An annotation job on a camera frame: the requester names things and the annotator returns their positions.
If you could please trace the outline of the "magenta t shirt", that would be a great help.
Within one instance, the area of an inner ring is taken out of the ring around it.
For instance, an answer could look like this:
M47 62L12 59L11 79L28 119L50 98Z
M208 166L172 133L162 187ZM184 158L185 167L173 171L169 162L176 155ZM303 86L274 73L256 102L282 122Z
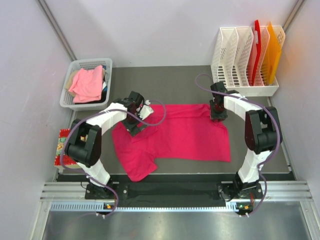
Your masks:
M231 162L228 130L210 119L208 104L153 105L148 126L132 137L121 123L112 130L115 154L130 180L154 172L156 159Z

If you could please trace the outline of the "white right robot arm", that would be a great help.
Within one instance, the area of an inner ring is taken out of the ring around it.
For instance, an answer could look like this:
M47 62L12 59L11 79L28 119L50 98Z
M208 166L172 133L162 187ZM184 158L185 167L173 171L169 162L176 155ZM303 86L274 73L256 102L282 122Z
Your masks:
M282 142L279 116L275 107L265 107L252 103L237 91L228 91L222 82L210 86L213 99L209 102L210 119L222 122L227 111L244 120L244 140L247 152L241 168L233 180L232 196L245 198L258 188L259 171L263 162Z

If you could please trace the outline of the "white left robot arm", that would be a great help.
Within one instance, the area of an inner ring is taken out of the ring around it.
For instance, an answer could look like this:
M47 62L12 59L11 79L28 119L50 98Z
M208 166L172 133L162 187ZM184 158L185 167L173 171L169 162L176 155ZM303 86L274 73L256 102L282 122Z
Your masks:
M147 127L142 121L154 112L150 104L140 93L132 91L129 97L116 99L84 122L73 121L73 132L64 152L82 168L102 198L109 198L114 191L108 183L111 176L100 160L103 134L120 123L130 136L136 136Z

